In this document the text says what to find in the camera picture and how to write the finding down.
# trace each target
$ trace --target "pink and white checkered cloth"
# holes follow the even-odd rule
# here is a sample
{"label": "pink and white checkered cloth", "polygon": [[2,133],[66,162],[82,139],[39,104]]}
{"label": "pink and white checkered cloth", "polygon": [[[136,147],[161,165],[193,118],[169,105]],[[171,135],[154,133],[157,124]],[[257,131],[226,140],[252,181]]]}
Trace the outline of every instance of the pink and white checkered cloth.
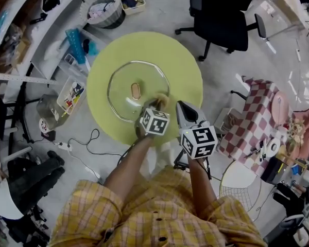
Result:
{"label": "pink and white checkered cloth", "polygon": [[256,175],[261,176],[268,165],[269,158],[254,160],[245,158],[251,153],[252,147],[259,148],[260,141],[269,140],[276,124],[271,115],[271,103],[279,91],[272,81],[253,80],[243,76],[243,81],[250,85],[242,118],[224,136],[218,150],[228,157],[241,162]]}

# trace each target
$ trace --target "power strip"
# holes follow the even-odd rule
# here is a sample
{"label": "power strip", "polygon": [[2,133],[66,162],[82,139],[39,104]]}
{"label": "power strip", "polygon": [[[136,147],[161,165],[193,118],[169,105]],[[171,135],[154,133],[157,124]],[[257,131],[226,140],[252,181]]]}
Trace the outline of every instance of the power strip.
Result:
{"label": "power strip", "polygon": [[58,146],[60,149],[63,149],[63,150],[69,151],[69,152],[72,151],[72,146],[68,145],[67,143],[63,143],[63,142],[55,143],[55,142],[53,142],[53,144],[55,146]]}

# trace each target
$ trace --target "gray floor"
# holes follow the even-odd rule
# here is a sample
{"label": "gray floor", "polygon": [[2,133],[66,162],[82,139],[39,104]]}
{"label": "gray floor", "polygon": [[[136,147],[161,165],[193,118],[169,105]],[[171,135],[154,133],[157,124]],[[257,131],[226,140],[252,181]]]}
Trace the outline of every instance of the gray floor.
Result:
{"label": "gray floor", "polygon": [[[105,36],[108,40],[114,40],[124,34],[137,31],[160,32],[177,39],[195,58],[203,54],[205,40],[192,32],[184,32],[179,36],[174,34],[176,28],[190,27],[193,25],[193,18],[188,13],[189,0],[145,1],[145,12],[127,16],[123,24],[117,29],[101,30],[99,32],[92,31],[95,35]],[[283,18],[279,17],[279,15],[271,17],[261,7],[246,14],[247,23],[254,22],[254,12],[259,13],[263,17],[268,35],[286,27]],[[242,75],[274,81],[279,89],[288,95],[290,105],[294,110],[309,107],[309,85],[304,82],[309,77],[309,38],[306,38],[305,35],[306,31],[304,30],[302,32],[291,31],[274,37],[270,43],[276,53],[269,48],[265,40],[259,38],[256,30],[249,32],[249,48],[247,52],[236,51],[229,55],[225,52],[225,48],[211,45],[208,58],[202,63],[198,62],[203,78],[202,108],[207,119],[211,123],[214,123],[219,112],[224,107],[234,107],[242,111],[244,101],[238,96],[230,94],[230,90],[236,90],[247,95],[248,90],[240,82],[240,76]],[[297,59],[297,48],[300,49],[301,62]],[[64,79],[64,75],[62,74],[58,74],[57,76]],[[45,85],[32,83],[29,83],[27,86],[28,98],[39,97],[44,93],[53,91],[59,93],[60,87],[47,88]],[[29,104],[27,106],[25,116],[31,137],[34,140],[41,139],[38,128],[39,116],[36,112],[35,104]],[[86,142],[89,140],[91,131],[94,128],[100,130],[100,137],[89,145],[92,151],[97,153],[123,153],[127,149],[127,146],[112,140],[100,129],[90,113],[86,100],[82,103],[78,112],[71,116],[63,126],[57,129],[56,140],[67,142],[71,137],[74,137],[82,142]],[[15,139],[18,140],[15,149],[26,146],[20,131],[15,134]],[[77,143],[72,143],[72,145],[72,154],[81,158],[85,164],[94,169],[103,178],[116,166],[118,161],[117,156],[91,155],[85,147]],[[46,158],[45,155],[48,150],[55,150],[66,162],[66,173],[58,181],[56,186],[49,191],[48,196],[39,202],[39,205],[44,209],[44,213],[48,219],[47,225],[51,230],[60,209],[68,199],[76,182],[79,179],[95,181],[96,177],[81,161],[69,156],[66,151],[58,149],[52,143],[43,141],[33,144],[32,147],[32,154],[38,154],[43,159]],[[177,142],[172,142],[171,152],[167,152],[170,154],[171,159],[176,156],[177,147]],[[165,165],[163,160],[156,162],[156,158],[159,157],[162,159],[162,156],[154,149],[150,151],[147,161],[142,167],[142,173],[150,176],[156,164],[157,166]],[[212,175],[221,178],[224,170],[230,163],[230,159],[215,153],[210,158]],[[213,180],[212,184],[218,195],[219,181]],[[272,186],[262,183],[257,206],[263,203],[271,188]],[[254,191],[256,195],[258,195],[259,189],[257,188],[257,191]],[[250,212],[253,219],[259,214],[255,209],[253,208]],[[263,207],[259,218],[256,220],[256,225],[261,231],[261,234],[265,235],[269,230],[268,224],[270,223],[270,226],[274,226],[275,223],[279,222],[280,217],[280,219],[283,218],[283,214],[282,207],[272,199],[269,199]]]}

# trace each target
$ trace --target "person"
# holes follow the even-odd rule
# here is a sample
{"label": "person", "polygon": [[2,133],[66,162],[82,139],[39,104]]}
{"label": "person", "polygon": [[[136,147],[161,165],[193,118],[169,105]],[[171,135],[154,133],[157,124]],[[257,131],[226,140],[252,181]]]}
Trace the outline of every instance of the person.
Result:
{"label": "person", "polygon": [[273,194],[273,199],[284,206],[287,217],[302,214],[305,204],[309,203],[309,187],[300,186],[295,182],[292,186],[302,192],[300,197],[283,182],[277,184],[277,190],[283,195],[277,192]]}
{"label": "person", "polygon": [[241,203],[216,198],[203,160],[190,173],[166,166],[140,173],[153,136],[141,134],[104,185],[77,183],[48,246],[266,246]]}
{"label": "person", "polygon": [[35,165],[16,179],[1,171],[0,216],[17,220],[22,218],[57,183],[64,174],[64,160],[55,152],[48,152],[49,159]]}

